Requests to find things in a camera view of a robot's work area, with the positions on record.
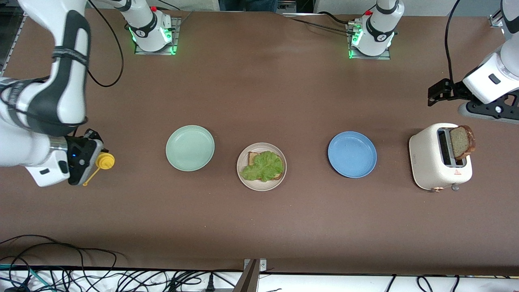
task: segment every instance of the light green plate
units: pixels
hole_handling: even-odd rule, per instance
[[[200,126],[184,126],[176,130],[166,144],[166,157],[174,168],[194,171],[204,167],[213,157],[214,139]]]

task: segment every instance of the toaster slot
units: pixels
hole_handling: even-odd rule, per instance
[[[445,166],[448,167],[464,167],[467,164],[467,160],[454,159],[454,152],[450,141],[450,128],[438,129],[438,142],[440,144],[440,153],[442,154],[442,161]]]

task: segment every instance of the sandwich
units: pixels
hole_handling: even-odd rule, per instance
[[[283,161],[274,152],[249,152],[249,164],[240,172],[245,180],[279,180],[283,175]]]

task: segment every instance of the bread slice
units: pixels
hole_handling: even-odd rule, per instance
[[[462,160],[476,150],[474,133],[466,125],[450,130],[450,143],[452,144],[454,159],[456,160]]]
[[[249,165],[253,165],[254,164],[254,158],[256,157],[256,155],[259,155],[259,153],[257,152],[249,152]],[[280,173],[278,175],[276,175],[273,180],[278,180],[281,178],[281,176],[283,175],[283,173]]]

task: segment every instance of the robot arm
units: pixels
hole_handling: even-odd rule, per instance
[[[502,0],[501,10],[513,34],[458,83],[443,79],[429,88],[429,102],[465,99],[462,115],[519,124],[519,0]],[[505,101],[513,98],[512,105]]]
[[[376,9],[355,19],[361,29],[351,45],[367,56],[382,54],[391,44],[397,23],[404,14],[401,0],[377,0]]]
[[[127,19],[141,49],[160,50],[169,16],[150,11],[146,0],[104,0]],[[86,122],[85,83],[90,27],[85,0],[20,0],[23,10],[54,38],[50,75],[17,80],[0,77],[0,166],[25,166],[45,187],[68,179],[85,182],[104,149],[101,137],[87,130],[67,136]]]
[[[130,25],[137,45],[144,51],[155,52],[171,43],[171,17],[148,6],[146,0],[99,0],[119,10]]]

